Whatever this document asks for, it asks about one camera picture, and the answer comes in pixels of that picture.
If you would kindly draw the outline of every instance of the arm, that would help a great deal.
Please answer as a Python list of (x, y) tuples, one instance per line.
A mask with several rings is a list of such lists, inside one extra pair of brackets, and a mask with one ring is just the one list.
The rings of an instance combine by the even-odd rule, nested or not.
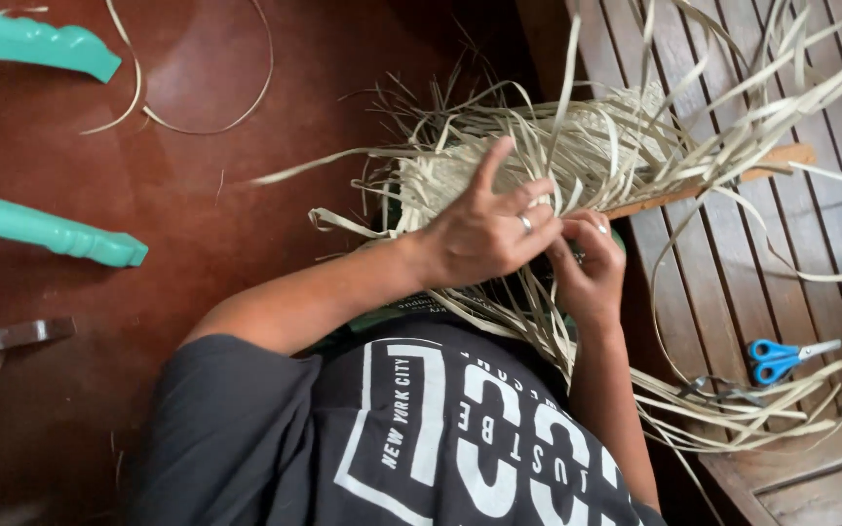
[[(571, 380), (571, 411), (613, 455), (630, 495), (661, 512), (619, 323), (626, 257), (609, 228), (602, 213), (579, 210), (564, 219), (563, 237), (547, 250), (559, 282), (558, 303), (576, 321), (582, 343)], [(583, 249), (581, 265), (564, 238)]]
[[(216, 333), (291, 355), (350, 319), (430, 288), (465, 286), (505, 275), (559, 237), (547, 179), (493, 195), (495, 172), (512, 149), (505, 137), (484, 156), (470, 187), (424, 230), (240, 292), (215, 307), (185, 342)], [(526, 235), (517, 215), (533, 227)]]

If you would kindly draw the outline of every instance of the scissor handle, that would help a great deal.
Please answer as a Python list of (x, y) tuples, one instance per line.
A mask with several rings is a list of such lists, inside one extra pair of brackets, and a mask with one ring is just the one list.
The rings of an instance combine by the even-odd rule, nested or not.
[(798, 351), (797, 345), (783, 345), (771, 340), (756, 340), (749, 345), (749, 355), (755, 361), (797, 357)]
[(769, 384), (778, 382), (781, 377), (788, 374), (792, 367), (799, 363), (801, 363), (801, 358), (797, 355), (776, 359), (766, 358), (757, 363), (752, 369), (752, 378), (759, 384), (768, 386)]

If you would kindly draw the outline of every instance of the wooden stick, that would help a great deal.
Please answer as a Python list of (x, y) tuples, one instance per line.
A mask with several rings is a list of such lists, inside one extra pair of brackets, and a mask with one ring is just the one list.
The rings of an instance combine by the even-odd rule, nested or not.
[[(796, 142), (794, 144), (787, 144), (785, 146), (773, 148), (768, 152), (768, 154), (766, 154), (765, 157), (762, 158), (761, 162), (781, 163), (783, 166), (787, 167), (789, 161), (810, 165), (816, 160), (817, 159), (814, 156), (814, 148), (810, 144), (801, 144), (800, 142)], [(748, 183), (763, 177), (769, 177), (774, 173), (775, 172), (769, 169), (750, 169), (743, 173), (739, 182)], [(629, 203), (628, 205), (622, 205), (614, 209), (608, 209), (603, 213), (605, 213), (606, 217), (610, 219), (617, 219), (618, 217), (625, 217), (627, 215), (638, 213), (644, 209), (660, 207), (688, 197), (697, 197), (702, 191), (704, 191), (704, 188), (701, 186), (691, 186), (690, 188), (683, 188), (665, 196), (652, 197), (650, 199)]]

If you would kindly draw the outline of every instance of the hand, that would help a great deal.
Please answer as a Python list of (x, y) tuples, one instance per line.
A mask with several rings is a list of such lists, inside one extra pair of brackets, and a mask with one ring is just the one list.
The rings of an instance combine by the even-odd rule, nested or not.
[[(530, 181), (495, 195), (496, 170), (513, 149), (502, 137), (486, 152), (470, 186), (427, 227), (407, 236), (415, 244), (413, 267), (421, 286), (451, 288), (504, 276), (541, 254), (561, 233), (554, 210), (529, 205), (554, 192), (549, 179)], [(528, 219), (527, 233), (519, 215)]]
[[(584, 252), (577, 260), (566, 240)], [(546, 251), (557, 279), (556, 303), (581, 332), (605, 331), (619, 325), (626, 255), (613, 241), (609, 219), (598, 211), (579, 209), (563, 218), (563, 232)]]

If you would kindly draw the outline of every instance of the left hand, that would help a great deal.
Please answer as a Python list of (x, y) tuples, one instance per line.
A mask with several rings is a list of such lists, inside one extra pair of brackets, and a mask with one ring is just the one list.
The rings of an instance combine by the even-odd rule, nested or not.
[(549, 179), (530, 181), (506, 194), (492, 193), (496, 170), (513, 147), (511, 137), (497, 140), (463, 194), (423, 230), (403, 238), (415, 244), (412, 266), (424, 288), (461, 287), (504, 276), (560, 236), (562, 223), (554, 209), (529, 206), (554, 192)]

